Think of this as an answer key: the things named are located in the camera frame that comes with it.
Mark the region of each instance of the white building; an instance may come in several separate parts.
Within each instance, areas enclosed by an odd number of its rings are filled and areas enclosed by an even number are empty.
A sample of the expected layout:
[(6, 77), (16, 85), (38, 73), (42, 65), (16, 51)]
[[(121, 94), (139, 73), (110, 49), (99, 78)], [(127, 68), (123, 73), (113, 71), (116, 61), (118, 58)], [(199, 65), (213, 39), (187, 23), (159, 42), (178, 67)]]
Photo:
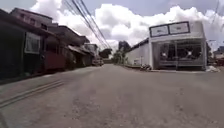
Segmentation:
[(177, 22), (149, 28), (150, 36), (126, 53), (132, 65), (164, 67), (197, 66), (205, 68), (207, 47), (200, 21)]

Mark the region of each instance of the curb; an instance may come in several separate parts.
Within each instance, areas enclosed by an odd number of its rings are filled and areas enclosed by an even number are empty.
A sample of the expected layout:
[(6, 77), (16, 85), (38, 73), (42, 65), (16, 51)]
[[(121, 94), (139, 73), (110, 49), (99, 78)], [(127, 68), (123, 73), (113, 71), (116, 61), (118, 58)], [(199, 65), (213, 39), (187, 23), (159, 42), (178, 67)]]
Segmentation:
[(140, 72), (158, 72), (158, 73), (181, 73), (181, 74), (202, 74), (207, 73), (205, 71), (176, 71), (176, 70), (140, 70), (140, 67), (132, 67), (132, 66), (125, 66), (125, 65), (119, 65), (123, 68), (133, 69)]
[(39, 87), (34, 88), (34, 89), (30, 89), (28, 91), (24, 91), (24, 92), (19, 93), (19, 94), (15, 95), (15, 96), (12, 96), (12, 97), (10, 97), (8, 99), (0, 101), (0, 108), (6, 107), (6, 106), (8, 106), (10, 104), (13, 104), (13, 103), (17, 102), (17, 101), (20, 101), (20, 100), (23, 100), (23, 99), (28, 98), (30, 96), (33, 96), (35, 94), (47, 91), (49, 89), (53, 89), (53, 88), (59, 87), (59, 86), (61, 86), (63, 84), (64, 84), (63, 81), (58, 80), (58, 81), (55, 81), (55, 82), (52, 82), (52, 83), (49, 83), (49, 84), (45, 84), (45, 85), (39, 86)]

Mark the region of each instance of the awning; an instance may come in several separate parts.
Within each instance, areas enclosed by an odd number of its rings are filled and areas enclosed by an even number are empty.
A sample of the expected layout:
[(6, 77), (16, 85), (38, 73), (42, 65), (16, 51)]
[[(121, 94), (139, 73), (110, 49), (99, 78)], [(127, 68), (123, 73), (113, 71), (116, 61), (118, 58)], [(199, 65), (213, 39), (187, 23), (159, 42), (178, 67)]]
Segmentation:
[(75, 47), (75, 46), (68, 46), (68, 48), (74, 52), (78, 52), (80, 54), (83, 54), (83, 55), (86, 55), (84, 52), (82, 52), (78, 47)]

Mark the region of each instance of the signboard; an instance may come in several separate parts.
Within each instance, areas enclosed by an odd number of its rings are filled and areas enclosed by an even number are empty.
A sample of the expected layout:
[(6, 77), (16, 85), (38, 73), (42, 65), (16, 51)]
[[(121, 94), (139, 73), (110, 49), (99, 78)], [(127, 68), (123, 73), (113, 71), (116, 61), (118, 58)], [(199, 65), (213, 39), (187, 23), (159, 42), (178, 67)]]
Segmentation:
[(26, 33), (25, 53), (39, 54), (40, 53), (40, 36), (32, 33)]
[(188, 23), (171, 24), (169, 25), (169, 29), (170, 34), (181, 34), (190, 32)]
[(151, 34), (151, 37), (168, 35), (169, 34), (168, 26), (165, 25), (165, 26), (151, 27), (150, 34)]
[(189, 22), (178, 22), (171, 24), (164, 24), (159, 26), (153, 26), (149, 28), (151, 37), (176, 35), (183, 33), (190, 33)]

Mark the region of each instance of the tree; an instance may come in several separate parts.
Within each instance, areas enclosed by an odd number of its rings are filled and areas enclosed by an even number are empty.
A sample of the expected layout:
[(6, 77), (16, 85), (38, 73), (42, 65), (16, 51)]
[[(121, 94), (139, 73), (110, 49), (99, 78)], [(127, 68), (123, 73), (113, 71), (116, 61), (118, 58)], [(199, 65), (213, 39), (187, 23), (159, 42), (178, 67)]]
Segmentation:
[(111, 52), (112, 52), (112, 49), (107, 48), (107, 49), (102, 50), (102, 51), (99, 53), (99, 55), (100, 55), (100, 57), (102, 57), (102, 58), (109, 58), (109, 55), (111, 54)]
[(119, 41), (118, 43), (118, 50), (126, 53), (130, 50), (131, 46), (128, 44), (127, 41)]
[(131, 49), (131, 46), (127, 41), (119, 41), (118, 50), (114, 53), (112, 62), (113, 63), (123, 63), (125, 58), (125, 53)]

